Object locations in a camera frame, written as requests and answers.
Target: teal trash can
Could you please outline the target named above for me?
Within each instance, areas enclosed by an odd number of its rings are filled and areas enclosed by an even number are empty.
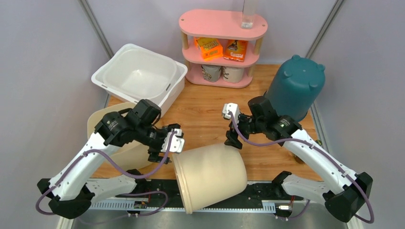
[[[265,93],[278,115],[301,121],[325,84],[325,66],[293,55],[277,71]]]

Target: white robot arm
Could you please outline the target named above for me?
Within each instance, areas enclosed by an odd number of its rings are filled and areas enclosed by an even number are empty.
[[[134,140],[149,146],[149,161],[152,162],[169,162],[168,157],[159,156],[160,152],[169,150],[180,153],[184,146],[180,125],[172,124],[157,129],[152,122],[159,117],[160,108],[149,100],[141,100],[133,109],[106,114],[72,161],[53,178],[44,178],[38,182],[42,194],[48,192],[52,212],[74,219],[96,202],[134,190],[137,185],[135,179],[125,175],[88,181],[104,162],[102,154],[110,156]]]
[[[278,143],[297,155],[323,179],[323,182],[317,182],[284,171],[273,183],[280,184],[288,195],[324,204],[335,218],[348,222],[368,201],[373,179],[365,172],[356,173],[332,157],[318,146],[298,122],[286,115],[278,116],[265,97],[253,98],[248,105],[252,115],[240,113],[237,104],[225,104],[222,112],[224,118],[233,118],[230,130],[226,132],[225,144],[242,149],[239,136],[249,142],[250,134],[265,134],[274,142],[251,144],[268,146]]]

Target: glass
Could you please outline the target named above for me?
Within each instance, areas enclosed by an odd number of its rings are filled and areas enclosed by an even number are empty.
[[[242,29],[251,29],[253,27],[253,19],[256,15],[258,0],[244,0],[243,15],[242,15]]]

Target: wooden table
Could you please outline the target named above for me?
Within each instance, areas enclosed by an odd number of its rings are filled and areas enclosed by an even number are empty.
[[[186,140],[183,150],[223,143],[226,140],[225,133],[229,130],[229,121],[221,116],[224,104],[236,103],[242,113],[250,114],[247,102],[255,96],[263,95],[278,68],[279,65],[257,65],[252,83],[242,89],[196,85],[186,80],[184,90],[156,126],[179,123]],[[118,103],[122,101],[112,97],[109,106]],[[310,113],[300,124],[313,139],[317,139]],[[249,140],[269,142],[262,134],[251,135]],[[303,178],[321,180],[309,166],[297,163],[293,155],[279,145],[257,147],[244,143],[240,153],[246,165],[248,180],[272,180],[284,170]],[[154,163],[140,171],[147,173],[155,166]],[[173,166],[173,163],[164,165],[150,178],[175,179]],[[93,177],[109,178],[119,175],[111,165],[104,163]]]

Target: beige bucket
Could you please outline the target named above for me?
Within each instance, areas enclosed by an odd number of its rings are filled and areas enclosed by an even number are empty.
[[[187,214],[241,193],[247,175],[239,151],[215,144],[173,155],[181,200]]]

